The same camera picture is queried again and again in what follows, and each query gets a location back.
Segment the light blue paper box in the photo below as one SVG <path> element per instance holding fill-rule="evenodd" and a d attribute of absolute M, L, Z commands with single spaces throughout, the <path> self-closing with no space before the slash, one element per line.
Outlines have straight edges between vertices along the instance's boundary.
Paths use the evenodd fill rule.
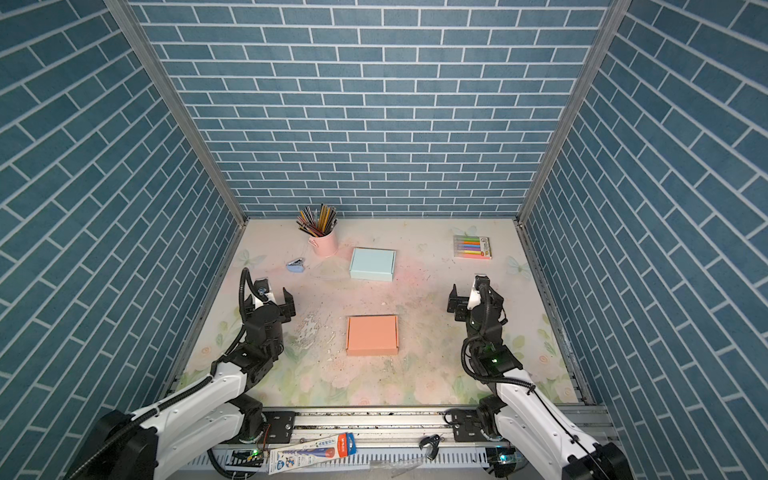
<path fill-rule="evenodd" d="M 395 260 L 394 250 L 356 247 L 349 265 L 350 277 L 391 282 L 394 278 Z"/>

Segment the pink paper box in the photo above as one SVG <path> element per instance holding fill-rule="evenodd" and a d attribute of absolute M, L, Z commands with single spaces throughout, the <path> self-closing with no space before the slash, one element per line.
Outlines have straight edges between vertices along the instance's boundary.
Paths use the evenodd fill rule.
<path fill-rule="evenodd" d="M 399 353 L 396 315 L 350 316 L 346 353 L 349 356 L 394 356 Z"/>

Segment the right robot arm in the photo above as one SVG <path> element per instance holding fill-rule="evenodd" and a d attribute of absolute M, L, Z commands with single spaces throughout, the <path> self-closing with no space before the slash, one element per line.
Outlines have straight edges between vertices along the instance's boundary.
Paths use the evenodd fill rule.
<path fill-rule="evenodd" d="M 633 477 L 620 447 L 598 442 L 571 421 L 539 392 L 504 344 L 504 298 L 487 276 L 475 276 L 467 296 L 453 288 L 447 311 L 466 327 L 459 355 L 462 369 L 492 392 L 477 409 L 486 436 L 509 442 L 545 479 Z"/>

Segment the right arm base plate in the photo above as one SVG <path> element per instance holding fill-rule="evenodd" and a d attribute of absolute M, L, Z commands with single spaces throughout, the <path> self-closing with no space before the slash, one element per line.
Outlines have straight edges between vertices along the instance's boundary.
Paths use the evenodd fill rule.
<path fill-rule="evenodd" d="M 516 422 L 515 414 L 509 406 L 454 407 L 443 412 L 443 420 L 457 443 L 528 446 L 535 437 Z"/>

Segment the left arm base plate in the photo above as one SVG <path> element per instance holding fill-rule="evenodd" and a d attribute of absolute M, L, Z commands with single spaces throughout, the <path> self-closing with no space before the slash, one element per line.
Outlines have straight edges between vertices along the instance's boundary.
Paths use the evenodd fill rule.
<path fill-rule="evenodd" d="M 222 444 L 287 445 L 291 442 L 296 417 L 297 413 L 289 410 L 247 415 L 236 433 Z"/>

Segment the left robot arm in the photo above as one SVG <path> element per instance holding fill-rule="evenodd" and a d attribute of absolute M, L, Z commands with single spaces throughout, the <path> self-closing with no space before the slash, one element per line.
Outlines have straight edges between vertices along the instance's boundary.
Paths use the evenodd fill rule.
<path fill-rule="evenodd" d="M 131 413 L 97 421 L 66 473 L 69 479 L 166 479 L 189 461 L 233 438 L 257 441 L 263 405 L 248 396 L 284 351 L 293 296 L 276 302 L 265 279 L 244 270 L 238 291 L 241 331 L 200 380 Z"/>

